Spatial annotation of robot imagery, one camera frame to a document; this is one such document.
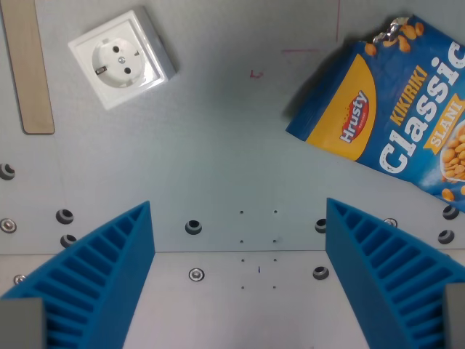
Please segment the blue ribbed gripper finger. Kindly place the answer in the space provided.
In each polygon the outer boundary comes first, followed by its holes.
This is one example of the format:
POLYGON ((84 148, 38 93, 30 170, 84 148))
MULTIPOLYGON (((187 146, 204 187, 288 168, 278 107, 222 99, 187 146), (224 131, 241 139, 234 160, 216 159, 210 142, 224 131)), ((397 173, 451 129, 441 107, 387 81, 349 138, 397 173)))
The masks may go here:
POLYGON ((383 220, 328 199, 325 250, 370 348, 444 348, 442 297, 464 267, 383 220))
POLYGON ((42 299, 48 348, 122 348, 154 257, 146 201, 65 248, 2 299, 42 299))

